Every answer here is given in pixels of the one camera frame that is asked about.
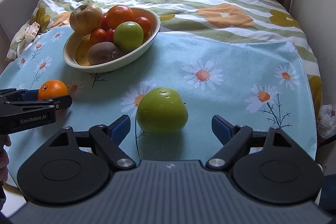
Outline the person's hand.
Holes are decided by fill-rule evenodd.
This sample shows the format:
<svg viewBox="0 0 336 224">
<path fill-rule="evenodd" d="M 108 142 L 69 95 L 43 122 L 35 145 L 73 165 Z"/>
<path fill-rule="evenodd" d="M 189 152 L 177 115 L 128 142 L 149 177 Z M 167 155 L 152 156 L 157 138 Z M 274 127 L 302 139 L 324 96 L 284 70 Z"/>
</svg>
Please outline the person's hand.
<svg viewBox="0 0 336 224">
<path fill-rule="evenodd" d="M 9 135 L 1 135 L 1 157 L 0 157 L 0 180 L 1 184 L 7 181 L 8 178 L 8 170 L 7 166 L 9 164 L 9 157 L 7 155 L 4 147 L 11 146 L 11 140 Z"/>
</svg>

